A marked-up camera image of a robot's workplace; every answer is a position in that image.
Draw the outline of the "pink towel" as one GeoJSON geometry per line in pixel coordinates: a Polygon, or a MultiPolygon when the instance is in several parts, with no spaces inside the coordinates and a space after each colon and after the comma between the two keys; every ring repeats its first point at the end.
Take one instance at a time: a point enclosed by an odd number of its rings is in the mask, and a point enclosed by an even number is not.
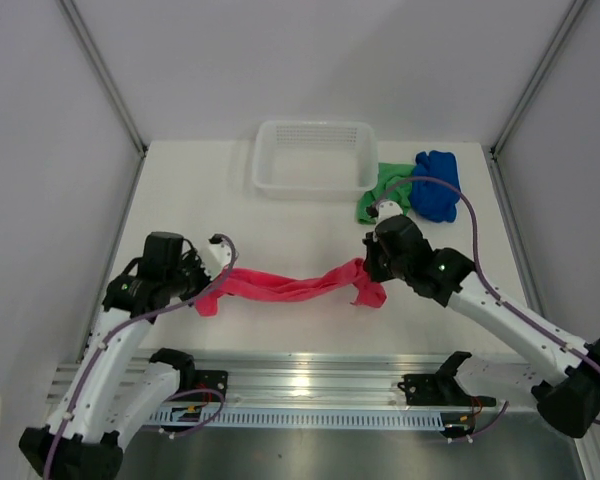
{"type": "Polygon", "coordinates": [[[235,268],[217,290],[196,301],[194,308],[200,316],[212,317],[218,314],[219,301],[224,296],[263,303],[297,303],[348,286],[353,286],[357,291],[355,299],[351,302],[353,306],[379,309],[387,300],[384,287],[373,282],[364,270],[364,260],[354,258],[322,276],[307,279],[235,268]]]}

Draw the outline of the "white plastic basket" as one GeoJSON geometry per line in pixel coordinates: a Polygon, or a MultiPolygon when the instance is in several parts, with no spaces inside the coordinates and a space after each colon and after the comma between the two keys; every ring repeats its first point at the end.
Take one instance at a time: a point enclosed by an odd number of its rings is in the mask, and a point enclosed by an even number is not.
{"type": "Polygon", "coordinates": [[[251,180],[271,199],[355,202],[378,175],[376,135],[366,123],[268,120],[256,134],[251,180]]]}

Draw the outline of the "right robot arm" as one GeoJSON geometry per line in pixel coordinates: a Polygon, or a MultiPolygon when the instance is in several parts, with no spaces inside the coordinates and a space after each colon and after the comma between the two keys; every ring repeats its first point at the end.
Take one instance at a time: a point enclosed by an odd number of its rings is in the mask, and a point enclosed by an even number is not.
{"type": "Polygon", "coordinates": [[[372,281],[400,280],[417,295],[476,322],[529,365],[493,364],[456,352],[441,369],[438,395],[470,395],[533,406],[553,429],[583,437],[600,413],[600,338],[588,342],[552,324],[487,284],[477,264],[452,248],[434,249],[402,213],[379,213],[363,241],[372,281]]]}

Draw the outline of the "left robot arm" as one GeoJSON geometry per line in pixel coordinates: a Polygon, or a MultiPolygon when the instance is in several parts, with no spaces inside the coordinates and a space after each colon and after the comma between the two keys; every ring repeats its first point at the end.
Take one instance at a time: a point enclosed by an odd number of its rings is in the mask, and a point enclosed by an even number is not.
{"type": "Polygon", "coordinates": [[[72,382],[41,427],[28,427],[19,449],[43,479],[114,479],[124,452],[162,403],[191,395],[224,398],[198,383],[193,357],[161,348],[124,395],[130,360],[163,315],[192,307],[228,278],[232,240],[213,235],[197,248],[171,232],[152,232],[140,256],[110,281],[96,328],[72,382]]]}

